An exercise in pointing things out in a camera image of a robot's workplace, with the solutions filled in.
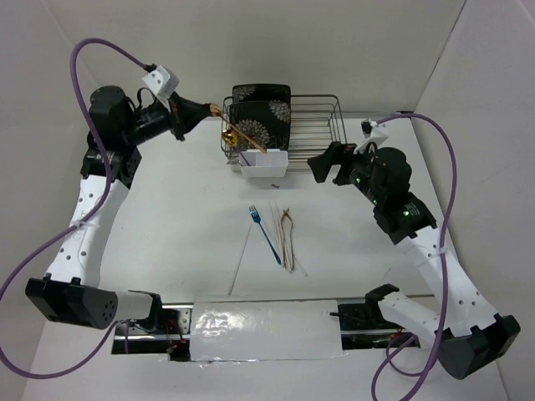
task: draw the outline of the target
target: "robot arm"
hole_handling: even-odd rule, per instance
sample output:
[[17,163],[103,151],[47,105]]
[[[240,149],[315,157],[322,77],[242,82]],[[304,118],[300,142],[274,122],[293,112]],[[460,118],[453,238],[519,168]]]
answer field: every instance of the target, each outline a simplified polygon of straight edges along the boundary
[[133,102],[115,86],[97,89],[91,95],[89,115],[107,149],[112,182],[104,204],[89,222],[83,222],[106,185],[102,156],[88,135],[78,203],[71,219],[77,229],[65,237],[44,278],[32,278],[26,286],[26,295],[50,321],[99,329],[125,319],[136,319],[147,330],[158,324],[159,295],[99,288],[102,256],[141,162],[137,145],[168,130],[184,140],[184,134],[217,108],[181,98],[175,92],[178,78],[162,66],[154,66],[143,80],[157,99],[144,109],[141,105],[133,109]]
[[[412,169],[405,154],[380,148],[387,138],[377,124],[363,123],[360,145],[333,142],[323,155],[308,160],[317,182],[324,182],[332,165],[340,165],[336,185],[354,185],[374,204],[374,218],[394,245],[415,264],[435,297],[442,299],[440,254],[448,269],[446,325],[439,360],[454,378],[501,357],[520,327],[513,316],[502,317],[477,290],[449,250],[439,249],[436,220],[424,202],[409,192]],[[436,338],[439,315],[406,297],[388,284],[366,295],[370,313],[378,321],[393,322],[414,333],[429,348]]]

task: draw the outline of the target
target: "dish rack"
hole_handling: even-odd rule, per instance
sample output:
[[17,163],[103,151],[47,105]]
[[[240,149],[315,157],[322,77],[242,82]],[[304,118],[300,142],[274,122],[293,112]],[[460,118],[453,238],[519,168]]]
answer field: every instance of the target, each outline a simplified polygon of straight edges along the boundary
[[[229,119],[232,96],[223,100],[222,113]],[[340,101],[333,94],[293,94],[292,120],[288,147],[288,169],[307,167],[307,159],[321,155],[333,141],[347,143]],[[222,121],[222,131],[230,129]],[[229,165],[239,165],[238,152],[221,140]]]

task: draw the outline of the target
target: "white table surface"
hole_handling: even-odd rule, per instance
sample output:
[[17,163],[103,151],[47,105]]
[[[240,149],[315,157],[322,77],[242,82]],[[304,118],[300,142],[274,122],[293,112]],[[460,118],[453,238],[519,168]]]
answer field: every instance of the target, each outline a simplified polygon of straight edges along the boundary
[[[362,140],[360,119],[346,119],[349,141]],[[412,166],[413,192],[438,221],[441,209],[409,120],[389,123],[385,145],[403,150]],[[254,204],[262,223],[269,201],[290,208],[294,249],[308,272],[292,275],[274,261],[259,227],[247,243],[232,298],[242,300],[362,297],[390,282],[410,295],[430,290],[415,267],[376,225],[372,205],[351,185],[312,173],[245,180],[219,148],[221,125],[201,123],[177,142],[161,135],[143,144],[140,168],[108,240],[100,285],[158,292],[164,302],[228,300]],[[274,189],[275,183],[280,189]]]
[[[407,294],[429,292],[375,225],[371,205],[354,187],[317,185],[303,172],[277,180],[244,180],[225,165],[218,148],[219,127],[207,121],[185,143],[163,135],[141,147],[144,160],[104,254],[102,287],[159,292],[165,302],[229,299],[250,224],[247,207],[254,203],[264,216],[268,201],[277,200],[291,208],[295,249],[308,277],[289,275],[275,265],[262,234],[253,227],[234,288],[238,298],[360,297],[385,282]],[[398,120],[389,128],[387,144],[402,149],[412,165],[412,190],[440,220],[410,122]],[[349,141],[360,138],[359,120],[347,119],[346,129]],[[273,189],[272,183],[281,188]],[[49,373],[70,367],[102,335],[47,322],[32,370]],[[330,360],[208,365],[173,363],[157,355],[110,355],[110,349],[111,339],[94,360],[66,377],[28,380],[23,400],[367,400],[373,374],[385,356],[383,350],[360,350]],[[414,371],[427,355],[409,349],[398,362]],[[387,368],[379,397],[399,399],[414,381]],[[502,401],[507,396],[495,363],[462,381],[437,364],[413,399]]]

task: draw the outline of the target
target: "utensil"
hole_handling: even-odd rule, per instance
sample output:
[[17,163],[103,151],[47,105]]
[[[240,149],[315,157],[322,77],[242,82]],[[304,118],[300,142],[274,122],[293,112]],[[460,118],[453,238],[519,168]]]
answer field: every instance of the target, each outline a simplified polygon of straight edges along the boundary
[[249,233],[251,232],[252,225],[249,226],[247,230],[247,235],[245,236],[245,242],[243,242],[242,253],[240,253],[240,258],[237,261],[236,270],[234,271],[234,278],[232,279],[231,287],[228,290],[228,295],[232,295],[232,290],[234,289],[234,283],[236,283],[237,271],[240,270],[240,265],[242,264],[243,253],[245,253],[245,248],[247,247],[247,241],[249,240]]
[[[223,116],[220,116],[220,118],[225,121],[227,124],[229,124],[232,128],[232,131],[235,132],[236,134],[240,135],[241,137],[243,137],[244,140],[246,140],[247,142],[249,142],[251,145],[253,145],[255,148],[257,148],[258,150],[260,150],[262,153],[267,153],[268,151],[266,150],[266,148],[264,148],[263,146],[261,146],[256,140],[254,140],[253,138],[251,138],[249,135],[247,134],[244,134],[239,128],[236,128],[236,125],[234,125],[233,123],[231,123],[229,120],[225,119]],[[235,146],[235,145],[232,145],[233,143],[233,139],[231,138],[231,135],[232,133],[228,134],[228,133],[223,133],[223,140],[225,142],[227,142],[230,146]]]
[[262,229],[262,232],[264,233],[264,236],[266,237],[266,240],[267,240],[267,243],[269,244],[269,246],[271,247],[271,250],[273,252],[273,255],[275,256],[275,259],[277,260],[277,263],[279,265],[281,265],[281,258],[278,257],[278,254],[277,252],[275,251],[275,248],[273,248],[273,245],[271,245],[271,242],[269,240],[269,237],[268,237],[268,234],[266,234],[265,230],[264,230],[264,227],[262,227],[262,224],[260,224],[260,221],[262,220],[260,218],[260,215],[258,214],[258,211],[257,211],[257,208],[252,205],[252,206],[249,206],[249,213],[251,213],[251,217],[252,217],[252,220],[257,223],[260,228]]

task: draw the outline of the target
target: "blue fork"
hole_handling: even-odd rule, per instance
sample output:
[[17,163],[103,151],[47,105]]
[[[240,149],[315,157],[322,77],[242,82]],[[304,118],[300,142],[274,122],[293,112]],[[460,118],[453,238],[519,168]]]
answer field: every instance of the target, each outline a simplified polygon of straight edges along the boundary
[[277,252],[275,251],[275,248],[273,248],[273,245],[271,245],[271,242],[270,242],[270,240],[269,240],[269,238],[268,238],[268,234],[266,234],[266,232],[264,231],[264,227],[262,227],[262,224],[260,224],[260,221],[261,221],[262,219],[260,218],[260,215],[258,214],[257,208],[254,207],[254,205],[253,205],[253,206],[249,206],[249,213],[251,213],[252,220],[253,220],[255,223],[257,223],[257,224],[260,226],[260,228],[262,229],[262,232],[264,233],[264,236],[265,236],[266,239],[267,239],[267,243],[268,243],[269,246],[271,247],[271,250],[272,250],[272,252],[273,252],[273,255],[275,255],[275,259],[277,259],[277,263],[278,263],[279,265],[282,264],[282,263],[281,263],[281,258],[278,257]]

